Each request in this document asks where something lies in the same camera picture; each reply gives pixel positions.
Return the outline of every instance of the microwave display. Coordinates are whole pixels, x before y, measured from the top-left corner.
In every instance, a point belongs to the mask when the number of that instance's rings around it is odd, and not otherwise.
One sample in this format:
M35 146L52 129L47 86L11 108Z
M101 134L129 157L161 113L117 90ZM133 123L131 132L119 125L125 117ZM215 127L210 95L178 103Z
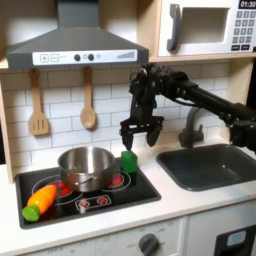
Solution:
M239 9L256 9L256 1L240 0Z

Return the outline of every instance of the wooden ladle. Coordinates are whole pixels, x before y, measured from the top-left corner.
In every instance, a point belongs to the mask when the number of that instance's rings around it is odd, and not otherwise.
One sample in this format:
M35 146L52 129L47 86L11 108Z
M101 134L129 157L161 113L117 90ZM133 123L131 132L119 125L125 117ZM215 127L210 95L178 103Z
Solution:
M36 69L29 71L29 77L32 86L32 99L34 113L29 120L29 129L33 135L42 135L49 132L49 123L46 116L42 113L39 78L40 73Z
M96 122L96 115L92 108L92 69L84 68L84 108L81 112L81 122L87 129L92 129Z

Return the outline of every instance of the toy carrot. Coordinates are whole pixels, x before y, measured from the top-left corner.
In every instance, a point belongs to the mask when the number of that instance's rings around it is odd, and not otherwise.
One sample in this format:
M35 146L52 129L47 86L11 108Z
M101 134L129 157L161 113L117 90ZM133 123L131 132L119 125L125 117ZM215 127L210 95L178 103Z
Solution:
M48 185L41 188L28 200L27 206L22 210L23 217L27 221L38 221L40 215L44 214L53 204L56 196L56 185Z

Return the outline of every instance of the microwave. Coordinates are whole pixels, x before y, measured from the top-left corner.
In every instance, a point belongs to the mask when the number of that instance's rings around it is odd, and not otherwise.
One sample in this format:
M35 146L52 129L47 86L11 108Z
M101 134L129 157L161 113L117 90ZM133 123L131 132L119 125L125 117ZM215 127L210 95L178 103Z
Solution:
M162 0L159 56L256 51L256 0Z

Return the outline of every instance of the oven window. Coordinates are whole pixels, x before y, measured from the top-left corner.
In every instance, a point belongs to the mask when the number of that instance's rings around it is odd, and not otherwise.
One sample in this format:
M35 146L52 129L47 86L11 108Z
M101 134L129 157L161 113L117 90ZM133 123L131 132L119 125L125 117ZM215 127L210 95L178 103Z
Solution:
M184 8L181 44L224 41L228 8Z

